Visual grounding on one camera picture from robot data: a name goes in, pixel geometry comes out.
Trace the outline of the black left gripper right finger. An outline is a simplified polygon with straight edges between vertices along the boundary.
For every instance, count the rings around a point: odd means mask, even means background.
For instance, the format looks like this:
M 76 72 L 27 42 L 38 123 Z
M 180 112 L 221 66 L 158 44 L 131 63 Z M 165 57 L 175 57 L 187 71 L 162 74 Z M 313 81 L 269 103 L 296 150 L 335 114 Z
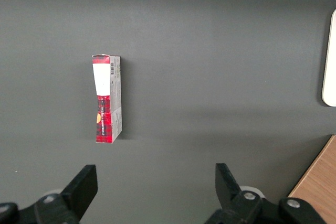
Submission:
M 225 163 L 215 166 L 215 189 L 221 208 L 206 223 L 325 223 L 303 199 L 287 197 L 274 204 L 242 190 Z

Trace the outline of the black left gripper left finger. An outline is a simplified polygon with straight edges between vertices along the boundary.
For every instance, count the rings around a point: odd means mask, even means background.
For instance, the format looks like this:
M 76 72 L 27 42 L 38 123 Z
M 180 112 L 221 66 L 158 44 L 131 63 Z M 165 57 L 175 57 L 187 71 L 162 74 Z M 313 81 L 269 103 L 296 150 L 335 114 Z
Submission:
M 79 223 L 97 191 L 96 165 L 86 165 L 60 193 L 47 194 L 27 208 L 1 203 L 1 223 Z

